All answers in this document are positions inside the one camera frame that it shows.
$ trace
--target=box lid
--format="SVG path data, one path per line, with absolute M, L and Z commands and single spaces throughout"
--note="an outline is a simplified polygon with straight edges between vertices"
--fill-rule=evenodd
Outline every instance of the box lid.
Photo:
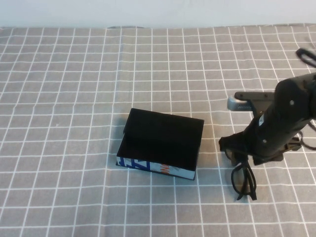
M 204 120 L 132 108 L 118 157 L 195 170 Z

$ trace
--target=white grid line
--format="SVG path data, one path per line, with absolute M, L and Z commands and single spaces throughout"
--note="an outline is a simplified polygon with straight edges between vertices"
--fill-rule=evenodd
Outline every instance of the white grid line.
M 202 47 L 201 44 L 199 46 L 200 48 L 200 52 L 201 52 L 201 56 L 202 56 Z M 204 71 L 204 78 L 205 78 L 205 87 L 207 88 L 207 82 L 206 82 L 206 75 L 205 75 L 205 71 Z M 212 111 L 212 107 L 211 107 L 211 103 L 209 100 L 209 95 L 207 94 L 207 99 L 208 99 L 208 105 L 209 105 L 209 110 Z M 211 118 L 211 123 L 213 123 L 213 117 L 212 117 L 212 113 L 210 113 L 210 118 Z M 214 126 L 212 126 L 212 130 L 213 130 L 213 137 L 215 137 L 215 131 L 214 131 Z M 216 152 L 216 159 L 217 159 L 217 167 L 218 167 L 218 173 L 219 173 L 219 178 L 220 178 L 220 183 L 221 185 L 223 185 L 223 181 L 222 181 L 222 174 L 220 171 L 220 163 L 219 163 L 219 158 L 218 158 L 218 154 L 217 154 L 217 147 L 216 147 L 216 140 L 214 140 L 214 146 L 215 146 L 215 152 Z M 228 219 L 228 213 L 227 213 L 227 207 L 226 207 L 226 200 L 225 200 L 225 192 L 224 192 L 224 188 L 222 186 L 222 195 L 223 195 L 223 202 L 224 202 L 224 209 L 225 209 L 225 216 L 226 216 L 226 222 L 227 222 L 227 230 L 228 230 L 228 236 L 231 237 L 231 228 L 229 226 L 229 219 Z
M 232 41 L 233 50 L 235 51 L 235 46 L 234 46 L 234 44 L 233 44 L 232 35 L 231 35 L 231 41 Z M 240 70 L 239 70 L 238 62 L 237 62 L 237 68 L 238 68 L 239 76 L 240 76 L 240 79 L 241 79 L 242 76 L 241 76 L 241 73 L 240 73 Z M 241 80 L 241 84 L 242 84 L 243 90 L 246 91 L 242 80 Z M 236 132 L 235 132 L 234 123 L 233 123 L 233 118 L 232 118 L 232 114 L 231 114 L 231 113 L 230 113 L 230 117 L 231 117 L 231 122 L 232 122 L 232 127 L 233 127 L 233 133 L 236 133 Z M 248 202 L 249 202 L 249 210 L 250 210 L 251 220 L 252 220 L 252 223 L 253 223 L 253 230 L 254 230 L 254 232 L 255 232 L 255 237 L 257 237 L 257 231 L 256 231 L 256 226 L 255 226 L 255 221 L 254 221 L 254 217 L 253 217 L 253 213 L 252 213 L 251 204 L 250 204 L 250 201 L 249 201 L 249 196 L 247 196 L 247 200 L 248 200 Z
M 76 30 L 74 29 L 73 38 L 72 38 L 72 43 L 74 42 L 75 32 L 76 32 Z M 63 75 L 62 75 L 62 81 L 63 81 L 63 79 L 64 79 L 64 77 L 65 77 L 66 66 L 67 66 L 67 63 L 66 63 L 66 65 L 65 65 L 64 72 L 63 72 Z M 55 109 L 56 105 L 57 105 L 57 97 L 56 97 L 55 104 L 54 104 L 54 107 L 53 107 L 54 109 Z M 49 130 L 50 127 L 51 127 L 52 118 L 51 118 L 51 121 L 50 121 L 48 130 Z M 67 138 L 69 137 L 69 133 L 70 133 L 70 128 L 68 129 Z M 55 193 L 54 193 L 53 206 L 55 205 L 55 202 L 56 202 L 57 187 L 59 186 L 59 181 L 60 181 L 60 176 L 61 176 L 61 170 L 62 170 L 62 168 L 63 168 L 63 163 L 64 163 L 64 159 L 65 159 L 66 148 L 67 148 L 66 146 L 67 146 L 67 142 L 66 142 L 66 144 L 65 144 L 64 151 L 63 151 L 62 161 L 61 161 L 60 170 L 59 170 L 58 179 L 57 179 L 57 184 L 56 184 L 56 190 L 55 190 Z M 50 214 L 49 214 L 49 223 L 48 223 L 48 225 L 50 225 L 50 223 L 51 223 L 51 218 L 52 218 L 53 210 L 54 210 L 54 208 L 52 208 L 51 211 L 50 211 Z M 49 234 L 49 227 L 47 228 L 46 236 L 48 236 L 48 234 Z
M 7 132 L 8 132 L 8 130 L 9 130 L 9 127 L 10 127 L 10 125 L 11 125 L 12 118 L 13 118 L 13 114 L 14 114 L 14 110 L 15 110 L 16 106 L 17 106 L 17 104 L 14 106 L 14 108 L 13 108 L 13 110 L 12 110 L 12 114 L 11 114 L 11 116 L 10 116 L 10 121 L 9 121 L 9 123 L 8 123 L 8 126 L 7 126 L 7 128 L 6 128 L 5 134 L 4 134 L 4 136 L 3 136 L 3 140 L 4 140 L 4 138 L 6 137 Z M 0 145 L 0 151 L 1 151 L 2 147 L 3 147 L 3 142 L 2 142 L 1 145 Z M 18 158 L 17 163 L 16 163 L 16 165 L 15 165 L 15 167 L 14 167 L 14 171 L 16 171 L 16 169 L 17 169 L 18 161 L 19 161 L 19 158 Z M 11 186 L 12 186 L 12 183 L 13 183 L 13 178 L 14 178 L 14 174 L 13 174 L 12 177 L 11 177 L 10 184 L 9 184 L 8 189 L 7 189 L 7 193 L 6 193 L 4 202 L 3 202 L 3 207 L 5 207 L 5 204 L 6 204 L 6 202 L 7 202 L 7 199 L 8 199 L 8 196 L 9 196 L 9 190 L 10 190 L 10 188 L 11 188 Z M 2 215 L 3 215 L 3 209 L 1 210 L 1 213 L 0 213 L 0 221 L 2 220 Z
M 172 97 L 171 97 L 171 77 L 170 77 L 170 55 L 169 55 L 169 29 L 167 29 L 167 54 L 168 54 L 168 77 L 169 77 L 169 98 L 170 98 L 170 114 L 172 115 Z M 178 213 L 177 213 L 177 194 L 176 194 L 176 178 L 173 177 L 173 191 L 174 191 L 174 215 L 176 223 L 176 237 L 178 237 Z
M 120 31 L 120 39 L 119 40 L 120 40 L 120 42 L 122 40 L 122 29 Z M 114 103 L 115 103 L 115 98 L 116 98 L 116 86 L 117 86 L 118 75 L 119 75 L 119 72 L 117 71 L 116 72 L 116 82 L 115 82 L 115 87 L 114 87 L 113 102 L 112 102 L 112 114 L 111 114 L 110 133 L 109 133 L 110 135 L 112 132 L 112 125 L 113 125 L 113 112 L 114 112 Z M 104 192 L 105 192 L 106 179 L 107 179 L 107 170 L 108 170 L 107 168 L 108 168 L 108 161 L 109 161 L 109 154 L 110 154 L 109 151 L 110 151 L 110 142 L 108 142 L 108 148 L 107 148 L 108 154 L 107 154 L 107 160 L 106 160 L 106 164 L 105 164 L 106 169 L 105 169 L 104 182 L 103 182 L 102 202 L 104 200 Z M 98 236 L 100 236 L 100 234 L 101 234 L 102 212 L 103 212 L 103 207 L 101 208 L 101 211 L 100 211 Z
M 184 53 L 184 61 L 186 62 L 187 57 Z M 190 87 L 189 87 L 189 78 L 188 78 L 188 68 L 187 68 L 187 64 L 185 63 L 186 66 L 186 77 L 187 77 L 187 86 L 188 86 L 188 99 L 190 102 L 190 117 L 192 118 L 192 105 L 191 105 L 191 97 L 190 97 Z M 197 178 L 197 195 L 198 195 L 198 201 L 199 201 L 199 214 L 200 214 L 200 218 L 201 218 L 201 227 L 202 227 L 202 237 L 204 237 L 204 225 L 203 225 L 203 214 L 202 214 L 202 206 L 201 206 L 201 197 L 200 197 L 200 189 L 199 189 L 199 181 L 198 181 L 198 172 L 196 171 L 196 178 Z
M 270 58 L 270 55 L 269 55 L 269 53 L 268 53 L 268 48 L 267 48 L 267 46 L 266 46 L 266 44 L 265 44 L 265 43 L 264 43 L 264 45 L 265 45 L 265 48 L 266 48 L 266 51 L 267 51 L 268 57 L 269 57 L 269 59 L 271 59 L 271 58 Z M 274 73 L 275 73 L 275 76 L 276 76 L 276 78 L 277 78 L 277 75 L 276 75 L 276 72 L 275 72 L 274 66 L 273 66 L 273 64 L 271 64 L 271 65 L 272 65 L 273 71 L 274 71 Z M 270 179 L 269 179 L 269 176 L 268 176 L 268 173 L 267 173 L 267 170 L 266 170 L 266 169 L 265 169 L 265 174 L 266 174 L 266 177 L 267 177 L 268 184 L 270 184 Z M 273 205 L 274 205 L 274 207 L 275 207 L 276 217 L 277 217 L 277 221 L 278 221 L 278 223 L 279 223 L 279 227 L 280 227 L 281 235 L 282 235 L 282 237 L 284 237 L 284 233 L 283 233 L 282 225 L 280 224 L 280 217 L 279 217 L 279 214 L 278 214 L 278 211 L 277 211 L 277 205 L 276 205 L 275 197 L 274 197 L 274 194 L 273 194 L 273 191 L 272 191 L 271 186 L 269 186 L 269 189 L 270 189 L 270 192 L 271 192 L 271 197 L 272 197 Z

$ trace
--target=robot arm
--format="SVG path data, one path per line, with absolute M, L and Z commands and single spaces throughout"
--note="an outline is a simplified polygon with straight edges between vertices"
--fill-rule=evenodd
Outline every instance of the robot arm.
M 305 63 L 316 67 L 311 61 L 303 58 L 313 55 L 305 49 L 296 54 Z M 304 143 L 295 135 L 311 120 L 316 118 L 316 73 L 280 81 L 274 93 L 237 92 L 235 98 L 228 100 L 228 108 L 235 111 L 253 111 L 254 118 L 249 126 L 239 133 L 222 137 L 220 150 L 237 166 L 232 171 L 232 184 L 238 199 L 250 195 L 256 199 L 256 181 L 248 164 L 248 156 L 253 157 L 255 165 L 270 161 L 283 160 L 283 153 L 298 150 Z M 239 191 L 234 184 L 234 173 L 243 170 L 244 182 Z

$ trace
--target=black box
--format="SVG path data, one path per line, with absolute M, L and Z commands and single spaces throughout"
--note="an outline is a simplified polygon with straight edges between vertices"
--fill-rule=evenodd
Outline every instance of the black box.
M 131 109 L 117 165 L 194 180 L 204 120 Z

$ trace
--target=table surface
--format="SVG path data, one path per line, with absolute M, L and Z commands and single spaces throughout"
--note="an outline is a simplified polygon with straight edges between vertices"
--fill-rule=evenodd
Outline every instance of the table surface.
M 254 167 L 258 200 L 236 201 L 218 146 L 251 120 L 227 97 L 315 71 L 295 56 L 312 42 L 312 25 L 2 29 L 0 236 L 315 236 L 316 153 Z M 205 120 L 194 181 L 115 165 L 132 107 Z

